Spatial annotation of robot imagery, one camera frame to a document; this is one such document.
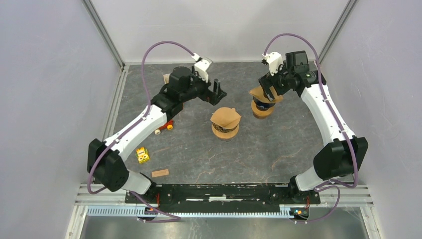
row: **brown paper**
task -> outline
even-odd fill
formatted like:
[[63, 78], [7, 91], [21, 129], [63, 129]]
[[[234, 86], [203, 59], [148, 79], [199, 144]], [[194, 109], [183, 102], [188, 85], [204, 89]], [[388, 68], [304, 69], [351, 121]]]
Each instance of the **brown paper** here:
[[239, 124], [241, 116], [235, 108], [222, 107], [214, 112], [211, 122], [226, 129], [231, 129]]
[[249, 93], [253, 97], [257, 98], [259, 101], [261, 101], [263, 103], [268, 103], [268, 104], [269, 103], [277, 103], [277, 102], [280, 102], [283, 99], [283, 96], [282, 95], [279, 95], [279, 96], [277, 95], [277, 92], [276, 92], [276, 90], [274, 89], [273, 86], [270, 88], [270, 91], [274, 95], [274, 99], [272, 101], [270, 101], [269, 99], [265, 98], [265, 96], [264, 96], [264, 90], [262, 89], [261, 86], [258, 86], [258, 87], [253, 88], [252, 90], [249, 91]]
[[164, 74], [163, 77], [164, 77], [164, 84], [168, 84], [170, 80], [170, 74]]

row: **metal corner post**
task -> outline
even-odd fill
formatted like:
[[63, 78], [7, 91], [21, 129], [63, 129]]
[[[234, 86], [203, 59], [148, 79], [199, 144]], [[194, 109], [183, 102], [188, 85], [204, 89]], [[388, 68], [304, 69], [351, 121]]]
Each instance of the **metal corner post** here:
[[350, 13], [352, 12], [353, 8], [356, 6], [358, 0], [349, 0], [344, 7], [343, 12], [341, 13], [337, 23], [335, 24], [330, 36], [325, 42], [324, 47], [322, 48], [321, 53], [319, 54], [319, 62], [323, 62], [324, 58], [327, 56], [328, 51], [330, 50], [332, 44], [336, 40], [338, 34], [340, 33], [341, 29], [343, 28], [344, 24], [346, 23]]
[[95, 26], [98, 29], [98, 32], [100, 32], [101, 37], [103, 37], [104, 42], [107, 44], [107, 47], [110, 49], [114, 60], [116, 63], [120, 66], [120, 68], [123, 69], [124, 62], [119, 54], [119, 52], [116, 49], [116, 46], [114, 45], [113, 41], [110, 38], [110, 35], [108, 34], [106, 27], [104, 26], [103, 22], [100, 19], [100, 16], [98, 15], [97, 11], [95, 10], [95, 7], [91, 0], [82, 0], [82, 3], [84, 4], [85, 8], [87, 9], [87, 12], [90, 14]]

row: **cable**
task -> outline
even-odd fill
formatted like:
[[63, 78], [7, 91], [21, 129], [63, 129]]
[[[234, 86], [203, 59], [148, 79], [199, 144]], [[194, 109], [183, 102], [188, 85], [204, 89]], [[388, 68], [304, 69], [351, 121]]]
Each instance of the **cable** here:
[[[119, 135], [118, 137], [117, 137], [117, 139], [115, 139], [115, 140], [113, 140], [113, 142], [111, 142], [110, 143], [110, 145], [109, 146], [107, 146], [107, 148], [105, 148], [105, 150], [103, 151], [103, 152], [101, 152], [101, 154], [98, 156], [98, 158], [96, 159], [96, 161], [94, 162], [94, 164], [93, 164], [93, 166], [92, 166], [92, 168], [91, 168], [91, 170], [90, 170], [90, 174], [89, 174], [89, 176], [88, 176], [88, 183], [87, 183], [87, 190], [88, 190], [88, 192], [90, 193], [90, 194], [97, 194], [97, 193], [99, 193], [99, 192], [101, 192], [101, 191], [103, 191], [104, 189], [106, 189], [106, 187], [102, 187], [102, 188], [100, 188], [100, 189], [98, 189], [97, 191], [92, 191], [92, 189], [91, 189], [91, 184], [92, 184], [92, 180], [93, 180], [93, 176], [94, 176], [94, 171], [95, 171], [95, 169], [97, 168], [97, 166], [98, 166], [98, 164], [100, 163], [100, 161], [101, 161], [101, 159], [104, 157], [104, 155], [120, 140], [120, 139], [122, 139], [127, 133], [129, 133], [133, 128], [135, 128], [139, 123], [141, 123], [142, 121], [143, 121], [143, 119], [144, 119], [144, 117], [145, 116], [147, 116], [148, 114], [149, 114], [149, 112], [150, 112], [150, 110], [151, 110], [151, 95], [150, 95], [150, 93], [149, 93], [149, 90], [148, 90], [148, 87], [147, 87], [147, 85], [146, 85], [146, 80], [145, 80], [145, 60], [146, 60], [146, 57], [148, 56], [148, 54], [149, 54], [149, 52], [152, 50], [152, 49], [154, 49], [156, 46], [159, 46], [159, 45], [162, 45], [162, 44], [173, 44], [173, 45], [176, 45], [176, 46], [179, 46], [179, 47], [181, 47], [181, 48], [183, 48], [184, 50], [186, 50], [190, 55], [192, 55], [192, 56], [194, 56], [194, 53], [191, 51], [191, 50], [189, 50], [187, 47], [185, 47], [184, 45], [182, 45], [182, 44], [180, 44], [180, 43], [177, 43], [177, 42], [174, 42], [174, 41], [160, 41], [160, 42], [157, 42], [157, 43], [155, 43], [154, 45], [152, 45], [150, 48], [148, 48], [148, 50], [145, 52], [145, 54], [144, 54], [144, 57], [142, 58], [142, 64], [141, 64], [141, 71], [142, 71], [142, 83], [143, 83], [143, 86], [144, 86], [144, 90], [145, 90], [145, 92], [146, 92], [146, 96], [147, 96], [147, 99], [148, 99], [148, 106], [147, 106], [147, 109], [146, 109], [146, 112], [144, 113], [144, 115], [137, 121], [137, 122], [135, 122], [133, 125], [131, 125], [129, 128], [127, 128], [121, 135]], [[159, 212], [159, 213], [161, 213], [161, 214], [164, 214], [164, 215], [167, 215], [167, 216], [170, 216], [170, 217], [176, 217], [176, 216], [173, 216], [173, 215], [170, 215], [170, 214], [166, 214], [166, 213], [164, 213], [164, 212], [162, 212], [162, 211], [160, 211], [160, 210], [158, 210], [158, 209], [156, 209], [156, 208], [153, 208], [153, 207], [151, 207], [149, 204], [147, 204], [143, 199], [142, 199], [142, 197], [140, 196], [140, 195], [138, 195], [137, 193], [134, 193], [134, 192], [131, 192], [132, 194], [134, 194], [140, 201], [142, 201], [142, 202], [144, 202], [146, 205], [148, 205], [150, 208], [152, 208], [153, 210], [155, 210], [155, 211], [157, 211], [157, 212]], [[169, 222], [169, 220], [163, 220], [163, 221], [150, 221], [150, 222]]]
[[358, 169], [357, 169], [357, 162], [356, 162], [356, 154], [355, 154], [355, 151], [353, 149], [352, 142], [349, 139], [349, 136], [344, 131], [343, 124], [340, 122], [340, 119], [339, 119], [338, 115], [336, 114], [336, 112], [334, 111], [331, 103], [329, 102], [329, 100], [327, 100], [328, 98], [327, 98], [327, 95], [325, 93], [325, 90], [324, 90], [324, 87], [323, 87], [323, 84], [322, 84], [321, 65], [319, 63], [318, 53], [315, 50], [315, 48], [312, 46], [312, 44], [309, 41], [307, 41], [306, 39], [304, 39], [303, 37], [299, 36], [299, 35], [296, 35], [296, 34], [293, 34], [293, 33], [282, 33], [282, 34], [278, 34], [273, 39], [271, 39], [271, 41], [268, 43], [267, 47], [264, 50], [264, 55], [267, 54], [268, 48], [270, 48], [271, 44], [277, 38], [279, 38], [281, 36], [292, 36], [292, 37], [299, 38], [300, 40], [302, 40], [303, 42], [305, 42], [309, 46], [309, 48], [311, 48], [312, 52], [314, 53], [314, 55], [315, 55], [316, 68], [318, 69], [318, 84], [319, 84], [319, 89], [321, 90], [322, 97], [324, 98], [324, 102], [327, 104], [327, 106], [328, 106], [328, 108], [329, 108], [332, 116], [334, 117], [335, 121], [338, 124], [338, 127], [340, 128], [340, 130], [341, 130], [344, 138], [346, 139], [347, 145], [349, 146], [349, 149], [350, 149], [350, 155], [352, 157], [352, 163], [353, 163], [354, 182], [353, 182], [352, 185], [343, 183], [343, 182], [341, 182], [339, 180], [336, 180], [336, 179], [333, 179], [333, 180], [328, 180], [326, 182], [323, 182], [323, 183], [319, 184], [318, 186], [316, 186], [314, 188], [314, 191], [315, 192], [322, 192], [322, 191], [327, 190], [327, 189], [330, 189], [330, 188], [336, 188], [337, 191], [338, 191], [338, 196], [337, 196], [337, 201], [334, 204], [334, 207], [325, 216], [323, 216], [321, 218], [318, 218], [318, 219], [306, 221], [306, 222], [298, 222], [298, 221], [295, 221], [295, 223], [307, 224], [307, 223], [317, 222], [317, 221], [320, 221], [320, 220], [323, 220], [323, 219], [327, 218], [329, 215], [332, 214], [332, 212], [334, 212], [334, 210], [337, 208], [338, 202], [340, 201], [340, 189], [339, 189], [339, 187], [337, 187], [335, 185], [332, 185], [332, 186], [328, 186], [328, 187], [322, 188], [323, 186], [325, 186], [325, 185], [327, 185], [327, 184], [329, 184], [331, 182], [338, 183], [338, 184], [343, 185], [343, 186], [345, 186], [347, 188], [355, 188], [357, 186], [358, 181], [359, 181], [359, 176], [358, 176]]

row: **red toy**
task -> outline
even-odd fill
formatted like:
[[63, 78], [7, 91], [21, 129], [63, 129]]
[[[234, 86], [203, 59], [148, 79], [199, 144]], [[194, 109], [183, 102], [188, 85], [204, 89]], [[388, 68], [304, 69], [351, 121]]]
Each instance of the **red toy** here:
[[167, 130], [172, 130], [173, 129], [173, 124], [174, 124], [174, 120], [170, 120], [169, 122], [167, 122], [165, 125], [159, 127], [158, 129], [156, 129], [154, 132], [155, 134], [161, 134], [161, 131], [163, 129], [167, 129]]

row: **cardboard piece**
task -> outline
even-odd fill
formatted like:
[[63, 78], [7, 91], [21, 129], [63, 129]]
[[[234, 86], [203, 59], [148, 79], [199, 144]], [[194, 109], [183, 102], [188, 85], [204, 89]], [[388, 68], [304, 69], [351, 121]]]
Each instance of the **cardboard piece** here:
[[153, 177], [153, 178], [156, 178], [156, 177], [161, 177], [161, 176], [167, 176], [167, 175], [169, 175], [170, 173], [169, 173], [169, 170], [168, 169], [164, 169], [164, 170], [160, 170], [160, 171], [154, 171], [154, 172], [152, 172], [151, 173], [151, 176]]
[[163, 77], [164, 77], [164, 84], [168, 84], [170, 81], [170, 74], [164, 74]]
[[233, 131], [224, 133], [218, 131], [213, 125], [211, 125], [212, 132], [221, 139], [233, 138], [237, 132], [239, 132], [240, 116], [235, 108], [221, 107], [214, 112], [211, 117], [211, 122], [225, 129], [233, 129]]
[[279, 96], [277, 95], [277, 92], [274, 89], [274, 87], [271, 87], [270, 90], [271, 90], [271, 93], [273, 93], [273, 95], [274, 95], [274, 100], [272, 100], [272, 101], [265, 98], [264, 90], [262, 89], [261, 86], [253, 88], [252, 90], [249, 91], [249, 93], [253, 97], [257, 98], [260, 102], [263, 102], [263, 103], [277, 103], [277, 102], [280, 102], [283, 99], [282, 95], [279, 95]]

